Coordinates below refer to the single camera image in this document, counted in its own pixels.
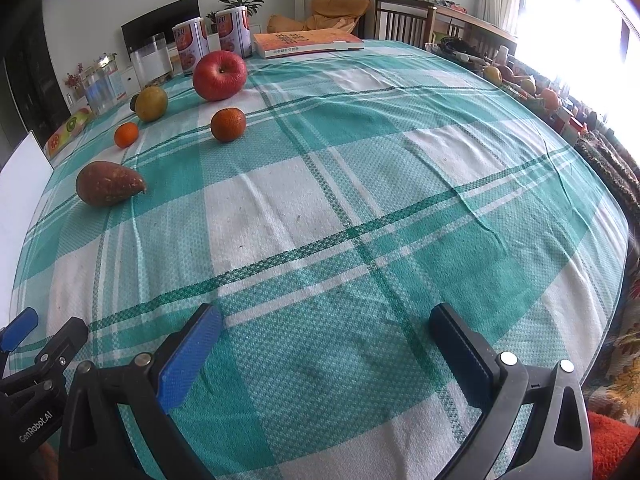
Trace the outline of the teal white plaid tablecloth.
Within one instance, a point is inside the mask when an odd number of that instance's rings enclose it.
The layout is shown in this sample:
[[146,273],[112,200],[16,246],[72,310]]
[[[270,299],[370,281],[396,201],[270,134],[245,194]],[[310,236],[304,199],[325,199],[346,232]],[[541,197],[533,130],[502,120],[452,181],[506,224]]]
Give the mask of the teal white plaid tablecloth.
[[[628,222],[580,155],[520,103],[398,42],[251,58],[230,101],[191,81],[118,148],[122,107],[58,156],[11,311],[30,364],[72,316],[81,359],[128,363],[204,302],[226,327],[172,416],[221,479],[431,479],[474,424],[427,331],[451,304],[496,349],[585,377],[623,287]],[[76,193],[97,160],[142,175],[111,207]]]

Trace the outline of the green potted plant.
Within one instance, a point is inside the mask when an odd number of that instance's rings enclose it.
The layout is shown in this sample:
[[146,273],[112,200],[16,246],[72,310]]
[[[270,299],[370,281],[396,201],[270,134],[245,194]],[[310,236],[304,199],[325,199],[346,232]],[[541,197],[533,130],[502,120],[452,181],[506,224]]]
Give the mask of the green potted plant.
[[226,9],[238,8],[245,6],[247,14],[253,16],[259,12],[265,3],[265,0],[219,0]]

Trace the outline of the white cardboard box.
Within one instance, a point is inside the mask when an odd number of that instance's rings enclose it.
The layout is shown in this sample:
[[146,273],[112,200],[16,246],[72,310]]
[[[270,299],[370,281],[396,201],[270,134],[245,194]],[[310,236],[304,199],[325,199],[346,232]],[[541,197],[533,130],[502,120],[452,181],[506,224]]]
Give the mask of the white cardboard box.
[[52,167],[30,132],[1,170],[1,326],[9,323],[18,260]]

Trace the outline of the left red white can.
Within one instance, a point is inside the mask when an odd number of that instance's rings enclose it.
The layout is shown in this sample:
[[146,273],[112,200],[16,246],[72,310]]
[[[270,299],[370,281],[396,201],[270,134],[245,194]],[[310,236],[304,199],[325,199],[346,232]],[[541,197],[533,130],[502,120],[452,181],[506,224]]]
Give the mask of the left red white can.
[[192,74],[206,54],[209,45],[204,18],[191,18],[172,28],[183,73]]

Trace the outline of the red flower vase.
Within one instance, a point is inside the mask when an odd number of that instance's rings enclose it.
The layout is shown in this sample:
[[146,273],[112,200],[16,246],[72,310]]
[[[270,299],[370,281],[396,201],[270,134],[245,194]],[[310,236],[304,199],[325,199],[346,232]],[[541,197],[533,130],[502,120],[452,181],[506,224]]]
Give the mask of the red flower vase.
[[72,97],[75,101],[80,100],[85,95],[84,86],[81,82],[81,74],[84,71],[84,66],[81,63],[77,64],[73,73],[67,73],[63,82],[65,87],[72,92]]

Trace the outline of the right red white can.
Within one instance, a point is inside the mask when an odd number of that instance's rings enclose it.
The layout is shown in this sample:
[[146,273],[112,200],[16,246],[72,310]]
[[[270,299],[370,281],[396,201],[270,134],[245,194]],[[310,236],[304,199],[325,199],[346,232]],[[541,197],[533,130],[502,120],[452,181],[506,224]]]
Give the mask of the right red white can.
[[250,21],[246,6],[220,10],[215,14],[220,47],[233,52],[241,58],[252,54],[252,38],[250,38]]

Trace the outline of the yellow-green pear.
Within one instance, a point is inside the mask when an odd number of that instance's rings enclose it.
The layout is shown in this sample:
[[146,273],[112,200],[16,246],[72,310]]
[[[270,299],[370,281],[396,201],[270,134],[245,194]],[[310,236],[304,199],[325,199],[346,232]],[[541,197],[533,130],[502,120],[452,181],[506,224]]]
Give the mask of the yellow-green pear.
[[168,96],[159,86],[144,88],[134,102],[134,112],[142,122],[155,122],[165,115]]

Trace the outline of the small orange tangerine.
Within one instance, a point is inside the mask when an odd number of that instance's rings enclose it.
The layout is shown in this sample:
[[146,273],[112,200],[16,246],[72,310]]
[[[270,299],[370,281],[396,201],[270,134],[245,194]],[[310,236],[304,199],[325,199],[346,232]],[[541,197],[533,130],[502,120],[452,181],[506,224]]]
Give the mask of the small orange tangerine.
[[128,148],[134,144],[139,137],[139,128],[134,122],[126,122],[116,128],[114,132],[114,143],[119,148]]

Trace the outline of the wooden side table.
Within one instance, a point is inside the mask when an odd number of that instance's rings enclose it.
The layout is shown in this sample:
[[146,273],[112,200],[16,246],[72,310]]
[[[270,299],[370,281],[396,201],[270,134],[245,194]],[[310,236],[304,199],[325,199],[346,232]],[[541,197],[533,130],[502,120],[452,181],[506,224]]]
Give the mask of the wooden side table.
[[434,34],[439,40],[443,36],[456,37],[482,55],[493,58],[500,47],[515,54],[518,40],[499,27],[448,6],[436,6]]

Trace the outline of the red apple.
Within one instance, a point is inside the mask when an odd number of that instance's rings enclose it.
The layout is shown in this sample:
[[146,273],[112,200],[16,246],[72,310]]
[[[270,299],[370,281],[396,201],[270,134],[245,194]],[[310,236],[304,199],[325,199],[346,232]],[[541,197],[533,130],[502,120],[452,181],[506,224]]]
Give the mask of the red apple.
[[204,100],[226,100],[244,87],[247,80],[246,64],[233,52],[210,52],[195,66],[192,80],[195,92]]

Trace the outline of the large orange tangerine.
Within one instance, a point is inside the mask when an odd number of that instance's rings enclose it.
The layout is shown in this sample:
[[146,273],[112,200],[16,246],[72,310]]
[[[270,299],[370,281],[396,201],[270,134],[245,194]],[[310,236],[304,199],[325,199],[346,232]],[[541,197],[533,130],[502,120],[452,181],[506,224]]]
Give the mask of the large orange tangerine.
[[239,139],[245,129],[245,114],[237,107],[226,107],[218,110],[210,120],[212,135],[221,143],[229,143]]

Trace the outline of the orange book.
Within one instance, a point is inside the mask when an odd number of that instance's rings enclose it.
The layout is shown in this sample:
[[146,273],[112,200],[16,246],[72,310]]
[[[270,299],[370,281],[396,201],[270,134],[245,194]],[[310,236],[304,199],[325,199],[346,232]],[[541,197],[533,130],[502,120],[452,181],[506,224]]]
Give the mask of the orange book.
[[360,50],[364,43],[350,32],[326,28],[255,34],[253,47],[261,58],[285,58],[307,53]]

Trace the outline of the fruit print tissue pack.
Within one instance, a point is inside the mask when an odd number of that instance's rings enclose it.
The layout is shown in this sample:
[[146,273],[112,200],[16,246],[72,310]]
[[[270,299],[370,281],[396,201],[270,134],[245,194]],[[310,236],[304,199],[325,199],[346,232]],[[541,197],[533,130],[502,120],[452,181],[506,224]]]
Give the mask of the fruit print tissue pack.
[[93,112],[90,107],[81,107],[73,115],[67,118],[62,126],[59,126],[52,136],[47,140],[43,153],[47,159],[51,160],[62,148],[72,142],[76,136],[82,133],[85,126],[93,118]]

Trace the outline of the black television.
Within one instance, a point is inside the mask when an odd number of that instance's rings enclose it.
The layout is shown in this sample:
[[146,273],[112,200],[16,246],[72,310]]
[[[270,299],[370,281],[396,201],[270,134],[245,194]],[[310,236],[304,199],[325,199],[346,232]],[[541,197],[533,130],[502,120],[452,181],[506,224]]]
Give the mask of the black television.
[[201,16],[198,0],[177,0],[145,13],[122,25],[122,38],[128,54],[139,50],[152,37],[163,34],[168,44],[175,41],[172,29]]

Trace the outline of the brown mango-shaped fruit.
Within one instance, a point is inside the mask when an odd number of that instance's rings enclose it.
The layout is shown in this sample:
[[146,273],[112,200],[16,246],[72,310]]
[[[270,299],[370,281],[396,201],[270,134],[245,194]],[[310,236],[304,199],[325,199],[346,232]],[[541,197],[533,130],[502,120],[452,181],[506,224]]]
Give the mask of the brown mango-shaped fruit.
[[76,193],[89,206],[111,207],[146,191],[142,175],[128,167],[97,160],[79,171]]

